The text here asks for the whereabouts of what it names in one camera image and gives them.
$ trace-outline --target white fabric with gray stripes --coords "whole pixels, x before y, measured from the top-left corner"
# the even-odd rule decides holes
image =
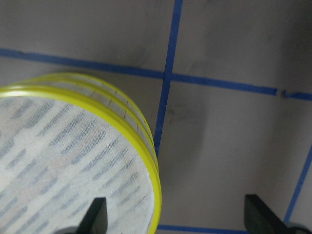
[[[0,233],[77,226],[107,198],[108,234],[144,234],[154,210],[149,173],[113,126],[40,97],[0,99]]]

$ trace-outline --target blue tape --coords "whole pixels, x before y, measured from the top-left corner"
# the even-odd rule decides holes
[[[168,231],[192,232],[192,233],[248,234],[247,231],[241,231],[241,230],[198,228],[198,227],[185,227],[185,226],[173,226],[173,225],[158,225],[157,229],[158,230],[168,230]]]
[[[163,79],[164,73],[140,68],[133,68],[127,66],[111,65],[101,62],[85,61],[73,58],[64,58],[58,56],[37,54],[37,53],[23,53],[16,50],[9,50],[0,48],[0,56],[16,59],[25,59],[30,61],[46,62],[52,64],[59,64],[71,67],[80,67],[87,69],[100,70],[105,72],[122,73],[150,78]]]
[[[300,178],[298,180],[296,189],[295,189],[295,191],[294,191],[294,193],[292,195],[291,202],[290,202],[289,207],[287,209],[287,212],[286,212],[286,215],[285,215],[285,218],[284,218],[285,222],[289,222],[289,220],[290,220],[290,218],[291,218],[291,216],[293,214],[294,207],[295,207],[296,202],[298,200],[298,197],[300,195],[300,192],[301,192],[302,186],[304,184],[304,181],[305,181],[305,179],[307,177],[307,174],[308,174],[311,162],[312,162],[312,146],[310,148],[310,151],[309,151],[308,157],[306,159],[306,162],[304,163],[304,166],[303,166]]]
[[[285,90],[285,91],[283,91],[283,95],[285,98],[293,98],[293,99],[312,101],[312,94],[307,94],[307,93],[288,94],[287,91]]]
[[[186,76],[186,75],[172,74],[172,80],[185,82],[185,83],[191,83],[191,84],[201,84],[201,85],[207,85],[207,86],[219,87],[219,88],[225,88],[225,89],[233,89],[233,90],[240,90],[240,91],[245,91],[245,92],[273,95],[273,96],[276,96],[276,93],[277,93],[276,88],[255,86],[251,84],[237,83],[237,82],[217,80],[217,79],[204,78],[204,77],[192,77],[192,76]]]
[[[170,37],[169,37],[169,43],[168,43],[166,65],[165,65],[164,81],[163,81],[162,88],[161,88],[156,128],[155,128],[155,134],[154,134],[154,145],[155,145],[156,155],[158,155],[158,152],[159,152],[162,129],[163,129],[164,120],[165,120],[170,82],[171,82],[171,75],[172,75],[172,69],[174,66],[175,54],[176,54],[176,41],[177,41],[177,36],[179,32],[182,5],[183,5],[183,0],[175,0],[174,12],[172,16],[171,29],[170,29]]]

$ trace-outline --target stack of yellow rings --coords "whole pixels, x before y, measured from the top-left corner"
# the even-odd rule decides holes
[[[106,197],[107,233],[155,233],[161,211],[151,130],[101,79],[57,73],[0,88],[0,233],[78,226]]]

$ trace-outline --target gray floor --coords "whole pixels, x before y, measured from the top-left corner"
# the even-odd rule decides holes
[[[0,48],[164,72],[173,9],[173,0],[1,1]],[[273,87],[277,96],[171,82],[161,225],[244,230],[246,193],[284,218],[312,143],[312,102],[280,93],[312,93],[311,12],[310,0],[184,0],[173,72]],[[10,57],[0,57],[1,85],[59,71],[96,75],[125,91],[155,131],[162,79]],[[310,229],[311,181],[309,170],[291,216]]]

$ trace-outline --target black object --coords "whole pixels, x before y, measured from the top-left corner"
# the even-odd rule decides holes
[[[107,206],[106,198],[95,198],[76,232],[70,232],[75,227],[62,229],[55,234],[106,234],[107,231]]]
[[[312,234],[305,228],[288,228],[257,195],[245,195],[244,223],[249,234]]]

